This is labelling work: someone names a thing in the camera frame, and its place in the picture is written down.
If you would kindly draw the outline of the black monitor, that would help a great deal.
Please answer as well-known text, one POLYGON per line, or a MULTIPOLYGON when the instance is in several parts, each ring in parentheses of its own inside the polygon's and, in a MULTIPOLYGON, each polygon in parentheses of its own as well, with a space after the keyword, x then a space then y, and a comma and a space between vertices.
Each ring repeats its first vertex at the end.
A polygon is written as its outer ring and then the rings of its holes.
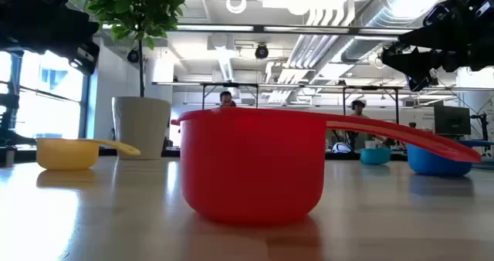
POLYGON ((470 110, 464 107, 434 106, 435 133, 441 135, 470 135, 470 110))

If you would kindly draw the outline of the white plant pot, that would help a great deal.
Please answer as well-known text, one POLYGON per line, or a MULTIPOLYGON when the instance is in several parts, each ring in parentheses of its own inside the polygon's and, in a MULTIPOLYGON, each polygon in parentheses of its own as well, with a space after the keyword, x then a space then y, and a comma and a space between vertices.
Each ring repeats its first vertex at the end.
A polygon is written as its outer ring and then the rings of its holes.
POLYGON ((152 97, 113 97, 113 124, 116 140, 140 151, 138 156, 118 152, 120 160, 161 158, 171 104, 152 97))

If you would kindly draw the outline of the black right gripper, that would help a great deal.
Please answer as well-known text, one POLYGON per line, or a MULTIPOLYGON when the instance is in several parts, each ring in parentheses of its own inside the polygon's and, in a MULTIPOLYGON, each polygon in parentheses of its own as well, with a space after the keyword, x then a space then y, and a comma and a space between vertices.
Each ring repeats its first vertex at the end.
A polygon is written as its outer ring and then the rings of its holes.
POLYGON ((463 65, 462 24, 444 19, 407 32, 398 37, 398 42, 383 48, 381 62, 405 74, 412 92, 437 86, 432 69, 452 72, 463 65))

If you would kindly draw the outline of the red measuring cup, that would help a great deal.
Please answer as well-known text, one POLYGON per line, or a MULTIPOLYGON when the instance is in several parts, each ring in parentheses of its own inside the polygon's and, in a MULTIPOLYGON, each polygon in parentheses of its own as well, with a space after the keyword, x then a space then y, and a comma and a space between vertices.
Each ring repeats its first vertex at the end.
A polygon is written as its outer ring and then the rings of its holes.
POLYGON ((448 138, 362 117, 296 110, 219 107, 182 113, 181 190, 199 215, 237 225, 299 220, 324 187, 327 130, 389 137, 453 161, 480 154, 448 138))

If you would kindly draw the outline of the teal measuring cup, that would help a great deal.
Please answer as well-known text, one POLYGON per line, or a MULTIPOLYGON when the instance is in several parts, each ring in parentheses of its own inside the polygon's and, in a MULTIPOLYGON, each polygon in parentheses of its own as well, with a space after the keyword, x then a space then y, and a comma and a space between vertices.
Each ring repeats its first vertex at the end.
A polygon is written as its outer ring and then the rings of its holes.
POLYGON ((363 164, 385 164, 391 159, 389 148, 366 148, 360 151, 360 161, 363 164))

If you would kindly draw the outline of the black table edge rail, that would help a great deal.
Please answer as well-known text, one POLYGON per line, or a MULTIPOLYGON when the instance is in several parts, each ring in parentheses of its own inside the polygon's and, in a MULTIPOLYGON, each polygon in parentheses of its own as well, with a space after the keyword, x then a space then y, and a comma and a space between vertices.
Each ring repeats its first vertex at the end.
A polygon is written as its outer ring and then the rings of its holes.
MULTIPOLYGON (((5 162, 5 151, 4 147, 0 147, 0 163, 5 162)), ((99 156, 116 156, 117 151, 115 149, 109 148, 100 148, 99 156)), ((164 150, 161 153, 163 158, 179 158, 180 151, 169 151, 164 150)), ((344 160, 344 161, 355 161, 360 159, 360 155, 358 153, 325 153, 325 159, 327 161, 332 160, 344 160)), ((391 161, 406 161, 408 159, 406 154, 392 153, 391 161)), ((34 162, 36 160, 36 149, 28 148, 28 149, 17 149, 14 156, 15 163, 26 163, 26 162, 34 162)))

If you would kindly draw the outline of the yellow measuring cup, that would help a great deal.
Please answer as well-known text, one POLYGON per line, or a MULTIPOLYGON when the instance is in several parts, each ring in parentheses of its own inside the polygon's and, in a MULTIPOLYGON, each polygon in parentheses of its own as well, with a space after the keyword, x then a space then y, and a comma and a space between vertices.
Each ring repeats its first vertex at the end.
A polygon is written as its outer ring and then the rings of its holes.
POLYGON ((46 170, 90 169, 98 160, 101 144, 109 145, 130 156, 140 155, 138 149, 119 141, 40 137, 36 142, 36 162, 46 170))

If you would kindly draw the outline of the black ceiling light rail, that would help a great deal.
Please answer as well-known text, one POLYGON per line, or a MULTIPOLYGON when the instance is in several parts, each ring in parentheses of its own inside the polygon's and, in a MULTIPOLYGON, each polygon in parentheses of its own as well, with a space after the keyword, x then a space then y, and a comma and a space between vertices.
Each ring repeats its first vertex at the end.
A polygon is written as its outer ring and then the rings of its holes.
POLYGON ((227 24, 180 24, 175 32, 223 32, 252 34, 309 34, 335 36, 399 36, 414 30, 403 27, 356 27, 311 25, 227 25, 227 24))

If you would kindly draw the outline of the black machine silhouette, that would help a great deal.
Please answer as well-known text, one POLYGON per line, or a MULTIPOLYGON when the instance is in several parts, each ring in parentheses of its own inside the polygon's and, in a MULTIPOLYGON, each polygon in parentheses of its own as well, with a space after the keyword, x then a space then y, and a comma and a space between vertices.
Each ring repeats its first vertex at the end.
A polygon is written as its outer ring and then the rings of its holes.
POLYGON ((13 114, 19 108, 19 95, 0 93, 0 107, 5 107, 0 114, 0 143, 4 141, 6 146, 36 145, 36 139, 23 137, 9 128, 13 114))

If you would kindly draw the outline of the blue measuring cup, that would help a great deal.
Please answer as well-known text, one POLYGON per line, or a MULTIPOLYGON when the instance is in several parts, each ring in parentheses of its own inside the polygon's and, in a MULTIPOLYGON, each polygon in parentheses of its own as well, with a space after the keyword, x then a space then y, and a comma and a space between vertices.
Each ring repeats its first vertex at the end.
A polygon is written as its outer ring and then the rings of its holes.
POLYGON ((453 161, 423 148, 407 145, 410 169, 420 175, 437 177, 462 177, 472 169, 472 163, 453 161))

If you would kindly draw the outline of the green leafy potted tree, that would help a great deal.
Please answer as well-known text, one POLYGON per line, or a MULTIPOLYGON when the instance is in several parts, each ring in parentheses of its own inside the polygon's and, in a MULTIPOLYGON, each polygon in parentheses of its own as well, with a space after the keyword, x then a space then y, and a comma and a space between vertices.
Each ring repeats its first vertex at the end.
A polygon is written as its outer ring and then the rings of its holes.
POLYGON ((140 96, 145 95, 144 47, 154 49, 156 38, 178 28, 186 0, 83 0, 84 11, 92 15, 100 27, 110 27, 115 41, 131 39, 137 53, 140 96))

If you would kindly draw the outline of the small grey cup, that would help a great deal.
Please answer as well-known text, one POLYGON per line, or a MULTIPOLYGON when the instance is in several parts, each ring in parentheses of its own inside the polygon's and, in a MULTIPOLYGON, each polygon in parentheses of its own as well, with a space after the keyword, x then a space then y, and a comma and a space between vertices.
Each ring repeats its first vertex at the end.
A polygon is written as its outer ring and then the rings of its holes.
POLYGON ((7 168, 12 167, 15 163, 15 153, 17 151, 16 147, 8 146, 5 148, 5 166, 7 168))

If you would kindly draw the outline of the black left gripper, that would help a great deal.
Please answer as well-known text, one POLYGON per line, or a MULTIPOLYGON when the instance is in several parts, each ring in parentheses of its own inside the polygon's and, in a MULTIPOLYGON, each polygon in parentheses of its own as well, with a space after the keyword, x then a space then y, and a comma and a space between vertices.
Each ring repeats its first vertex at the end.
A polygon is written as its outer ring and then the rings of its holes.
POLYGON ((83 75, 96 69, 99 26, 88 14, 66 6, 0 5, 0 51, 50 50, 83 75))

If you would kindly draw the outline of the black equipment stand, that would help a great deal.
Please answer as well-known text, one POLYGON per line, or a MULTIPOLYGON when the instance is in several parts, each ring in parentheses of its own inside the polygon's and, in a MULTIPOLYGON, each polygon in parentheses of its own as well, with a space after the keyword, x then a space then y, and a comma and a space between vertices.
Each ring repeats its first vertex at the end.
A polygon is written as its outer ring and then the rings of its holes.
MULTIPOLYGON (((473 114, 470 116, 471 119, 477 120, 480 124, 481 131, 482 131, 482 141, 489 141, 489 133, 488 133, 488 124, 489 122, 487 121, 487 114, 482 113, 482 114, 473 114)), ((492 145, 487 144, 483 146, 483 153, 482 156, 484 158, 487 157, 492 157, 492 145)))

